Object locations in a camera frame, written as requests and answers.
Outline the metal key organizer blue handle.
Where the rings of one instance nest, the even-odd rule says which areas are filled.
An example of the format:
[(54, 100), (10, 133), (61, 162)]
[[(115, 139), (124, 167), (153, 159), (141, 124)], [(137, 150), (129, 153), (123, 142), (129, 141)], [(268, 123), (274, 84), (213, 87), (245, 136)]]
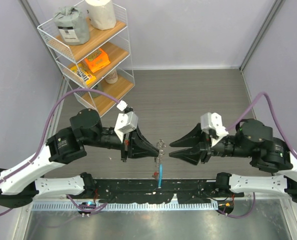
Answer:
[(154, 158), (155, 169), (154, 172), (158, 172), (159, 176), (154, 178), (157, 181), (157, 188), (160, 189), (162, 187), (162, 179), (163, 179), (163, 156), (165, 155), (166, 144), (162, 139), (156, 143), (156, 148), (159, 150), (159, 154)]

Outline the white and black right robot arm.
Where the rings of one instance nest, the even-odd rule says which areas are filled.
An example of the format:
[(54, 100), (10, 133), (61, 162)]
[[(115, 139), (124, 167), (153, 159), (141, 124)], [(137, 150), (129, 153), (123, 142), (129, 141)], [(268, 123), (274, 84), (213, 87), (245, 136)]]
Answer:
[(250, 165), (270, 173), (268, 177), (243, 176), (221, 172), (216, 175), (214, 190), (220, 197), (230, 193), (266, 193), (290, 196), (297, 203), (297, 159), (290, 147), (273, 136), (273, 129), (256, 119), (242, 119), (235, 126), (236, 133), (222, 132), (220, 126), (201, 123), (182, 138), (172, 142), (177, 151), (169, 153), (191, 165), (207, 163), (212, 157), (250, 159)]

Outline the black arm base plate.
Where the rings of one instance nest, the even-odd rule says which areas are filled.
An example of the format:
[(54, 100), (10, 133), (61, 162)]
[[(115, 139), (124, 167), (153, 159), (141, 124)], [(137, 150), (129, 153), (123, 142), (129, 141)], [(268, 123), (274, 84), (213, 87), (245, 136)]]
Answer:
[(232, 193), (216, 187), (214, 180), (163, 179), (161, 187), (153, 179), (95, 179), (87, 183), (86, 190), (73, 199), (96, 199), (100, 203), (117, 204), (162, 204), (170, 203), (176, 196), (179, 204), (209, 203), (211, 199), (243, 197), (243, 193)]

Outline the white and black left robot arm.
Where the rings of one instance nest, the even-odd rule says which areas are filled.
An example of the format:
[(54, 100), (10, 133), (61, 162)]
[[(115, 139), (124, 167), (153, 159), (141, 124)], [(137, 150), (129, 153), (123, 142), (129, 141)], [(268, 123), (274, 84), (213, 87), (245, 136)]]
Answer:
[(52, 170), (87, 155), (86, 146), (118, 150), (122, 161), (158, 157), (159, 150), (142, 135), (133, 111), (121, 113), (119, 128), (104, 127), (96, 110), (83, 109), (70, 118), (70, 126), (50, 137), (37, 154), (10, 169), (0, 168), (0, 206), (20, 208), (37, 198), (69, 195), (90, 199), (97, 185), (92, 175), (83, 172), (68, 178), (44, 178)]

